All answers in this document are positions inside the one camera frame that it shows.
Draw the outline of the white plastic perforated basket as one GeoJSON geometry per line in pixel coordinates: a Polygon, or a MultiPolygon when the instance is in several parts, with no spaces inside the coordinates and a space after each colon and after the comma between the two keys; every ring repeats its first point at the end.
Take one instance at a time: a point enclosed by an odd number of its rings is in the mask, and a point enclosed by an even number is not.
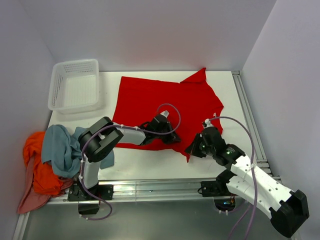
{"type": "Polygon", "coordinates": [[[96,59],[54,65],[47,102],[49,110],[61,114],[91,112],[98,109],[99,97],[99,63],[96,59]]]}

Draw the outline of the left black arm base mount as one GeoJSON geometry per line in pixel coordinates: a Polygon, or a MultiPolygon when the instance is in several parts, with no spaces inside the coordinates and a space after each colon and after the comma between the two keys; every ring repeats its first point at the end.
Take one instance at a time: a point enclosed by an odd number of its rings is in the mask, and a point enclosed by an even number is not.
{"type": "MultiPolygon", "coordinates": [[[[111,200],[113,198],[114,186],[112,184],[97,184],[96,186],[90,188],[88,190],[91,194],[103,199],[105,201],[111,200]]],[[[96,201],[94,197],[89,195],[87,192],[83,190],[82,185],[78,182],[72,185],[69,188],[68,202],[87,202],[87,201],[96,201]]],[[[78,204],[78,213],[84,215],[95,215],[98,213],[100,209],[99,200],[98,203],[79,203],[78,204]]]]}

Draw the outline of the aluminium front rail frame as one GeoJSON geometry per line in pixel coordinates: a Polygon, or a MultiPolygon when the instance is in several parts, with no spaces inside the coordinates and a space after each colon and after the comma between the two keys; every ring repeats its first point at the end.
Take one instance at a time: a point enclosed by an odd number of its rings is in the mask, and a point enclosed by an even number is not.
{"type": "Polygon", "coordinates": [[[94,221],[78,214],[66,195],[21,215],[15,240],[242,240],[250,214],[243,200],[236,212],[219,213],[216,198],[198,193],[199,179],[102,181],[112,199],[94,221]]]}

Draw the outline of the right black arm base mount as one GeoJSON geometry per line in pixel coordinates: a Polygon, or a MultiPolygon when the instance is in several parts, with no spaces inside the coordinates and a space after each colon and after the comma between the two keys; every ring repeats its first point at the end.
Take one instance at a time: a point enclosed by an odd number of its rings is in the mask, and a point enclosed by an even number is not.
{"type": "Polygon", "coordinates": [[[213,198],[214,205],[218,210],[231,211],[236,207],[234,195],[217,180],[201,181],[197,192],[204,198],[213,198]]]}

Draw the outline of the orange t shirt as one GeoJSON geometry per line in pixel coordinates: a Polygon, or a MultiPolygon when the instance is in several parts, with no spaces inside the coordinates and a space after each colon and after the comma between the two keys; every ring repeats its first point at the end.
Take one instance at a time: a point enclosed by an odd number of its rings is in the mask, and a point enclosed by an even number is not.
{"type": "Polygon", "coordinates": [[[62,191],[63,181],[54,174],[48,163],[42,163],[44,131],[30,135],[23,147],[23,159],[26,167],[31,166],[32,185],[38,194],[58,196],[62,191]]]}

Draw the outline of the aluminium right side rail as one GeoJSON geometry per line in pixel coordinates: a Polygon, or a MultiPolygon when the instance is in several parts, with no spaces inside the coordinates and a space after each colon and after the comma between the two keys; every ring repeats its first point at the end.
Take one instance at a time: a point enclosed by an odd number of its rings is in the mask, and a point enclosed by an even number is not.
{"type": "Polygon", "coordinates": [[[239,96],[240,104],[242,107],[242,111],[244,114],[245,122],[248,127],[249,132],[251,133],[252,140],[255,147],[255,157],[257,165],[268,175],[273,176],[269,162],[267,160],[262,141],[253,117],[253,113],[244,89],[244,85],[242,83],[240,71],[232,71],[231,72],[235,87],[239,96]]]}

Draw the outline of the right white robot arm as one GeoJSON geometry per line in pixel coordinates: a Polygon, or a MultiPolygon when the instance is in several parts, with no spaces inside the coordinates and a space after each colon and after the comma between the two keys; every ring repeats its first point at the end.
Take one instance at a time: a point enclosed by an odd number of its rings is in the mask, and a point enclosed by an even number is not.
{"type": "Polygon", "coordinates": [[[225,142],[216,127],[208,126],[196,134],[185,151],[199,158],[211,156],[225,167],[214,181],[201,182],[203,197],[237,195],[262,211],[286,238],[309,218],[307,197],[301,190],[291,190],[251,163],[243,150],[225,142]]]}

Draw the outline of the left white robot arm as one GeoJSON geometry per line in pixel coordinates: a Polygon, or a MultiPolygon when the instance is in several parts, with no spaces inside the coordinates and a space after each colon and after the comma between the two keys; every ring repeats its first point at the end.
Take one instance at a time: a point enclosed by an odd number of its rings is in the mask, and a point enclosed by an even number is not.
{"type": "Polygon", "coordinates": [[[164,144],[171,145],[181,142],[169,121],[167,110],[157,114],[151,121],[139,126],[117,124],[109,117],[103,117],[78,138],[82,160],[78,177],[81,187],[79,194],[86,200],[91,200],[98,193],[98,173],[101,161],[113,156],[113,149],[119,143],[145,146],[160,139],[164,144]]]}

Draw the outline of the blue grey t shirt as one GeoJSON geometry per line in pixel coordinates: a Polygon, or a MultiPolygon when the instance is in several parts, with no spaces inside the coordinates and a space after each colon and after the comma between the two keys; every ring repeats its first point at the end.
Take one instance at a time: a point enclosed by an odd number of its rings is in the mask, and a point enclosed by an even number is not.
{"type": "Polygon", "coordinates": [[[73,134],[60,124],[51,125],[44,134],[41,150],[43,164],[51,165],[53,173],[71,179],[76,174],[84,175],[88,163],[82,165],[82,151],[78,141],[85,128],[77,127],[73,134]]]}

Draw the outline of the pink t shirt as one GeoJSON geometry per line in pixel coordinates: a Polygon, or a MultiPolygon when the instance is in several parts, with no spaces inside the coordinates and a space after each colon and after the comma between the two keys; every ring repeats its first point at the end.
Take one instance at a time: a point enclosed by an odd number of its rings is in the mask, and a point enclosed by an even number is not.
{"type": "Polygon", "coordinates": [[[57,198],[62,196],[66,192],[67,188],[69,188],[73,184],[72,179],[63,178],[62,190],[58,193],[58,195],[47,195],[35,192],[33,186],[34,163],[35,158],[32,157],[26,167],[24,194],[17,208],[18,214],[25,214],[43,207],[51,198],[57,198]]]}

